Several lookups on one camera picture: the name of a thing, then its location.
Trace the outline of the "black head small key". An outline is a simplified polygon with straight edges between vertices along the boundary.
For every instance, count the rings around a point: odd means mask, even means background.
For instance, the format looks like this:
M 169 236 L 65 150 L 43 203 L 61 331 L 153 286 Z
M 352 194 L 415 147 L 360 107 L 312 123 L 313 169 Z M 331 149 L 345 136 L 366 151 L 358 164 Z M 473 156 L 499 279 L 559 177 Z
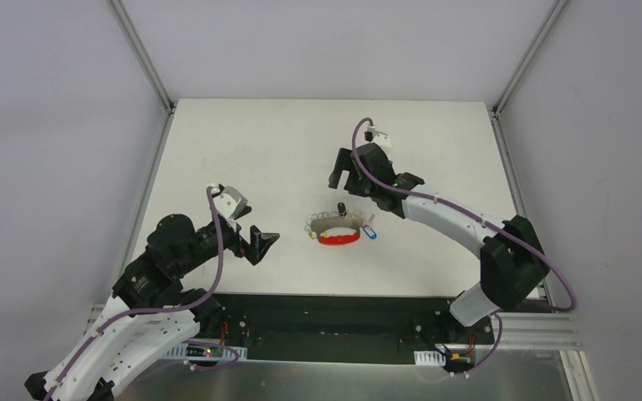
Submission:
M 348 215 L 346 205 L 343 202 L 337 204 L 337 212 L 340 217 L 346 217 Z

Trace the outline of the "red keyring holder with rings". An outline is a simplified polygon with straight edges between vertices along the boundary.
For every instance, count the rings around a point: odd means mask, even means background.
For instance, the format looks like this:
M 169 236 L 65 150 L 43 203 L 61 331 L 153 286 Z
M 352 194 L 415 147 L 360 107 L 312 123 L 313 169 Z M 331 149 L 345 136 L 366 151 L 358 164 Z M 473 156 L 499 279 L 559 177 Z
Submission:
M 324 211 L 312 214 L 305 221 L 309 238 L 323 246 L 347 246 L 358 241 L 368 223 L 364 213 Z

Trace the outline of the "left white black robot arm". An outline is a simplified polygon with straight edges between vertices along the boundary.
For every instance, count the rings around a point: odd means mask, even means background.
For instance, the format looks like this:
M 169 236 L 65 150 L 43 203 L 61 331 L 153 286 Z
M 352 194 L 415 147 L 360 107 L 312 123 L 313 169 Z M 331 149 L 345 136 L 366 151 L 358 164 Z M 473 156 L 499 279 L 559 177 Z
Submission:
M 183 214 L 162 218 L 70 354 L 26 379 L 32 399 L 113 400 L 177 344 L 220 333 L 222 305 L 213 290 L 186 290 L 181 281 L 211 259 L 222 261 L 225 251 L 252 265 L 266 256 L 280 235 L 251 226 L 250 237 L 241 236 L 235 219 L 250 211 L 218 211 L 199 229 Z

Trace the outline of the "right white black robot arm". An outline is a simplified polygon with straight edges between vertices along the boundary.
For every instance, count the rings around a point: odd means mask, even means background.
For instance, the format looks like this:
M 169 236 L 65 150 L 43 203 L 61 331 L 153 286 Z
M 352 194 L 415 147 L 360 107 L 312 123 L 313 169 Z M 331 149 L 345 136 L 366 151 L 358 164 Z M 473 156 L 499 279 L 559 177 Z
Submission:
M 475 323 L 491 313 L 519 306 L 550 271 L 527 218 L 495 220 L 440 200 L 420 177 L 395 173 L 379 145 L 339 149 L 329 187 L 339 186 L 344 171 L 349 174 L 344 190 L 351 195 L 370 198 L 382 211 L 428 226 L 477 257 L 479 281 L 439 315 L 442 334 L 454 343 L 471 336 Z

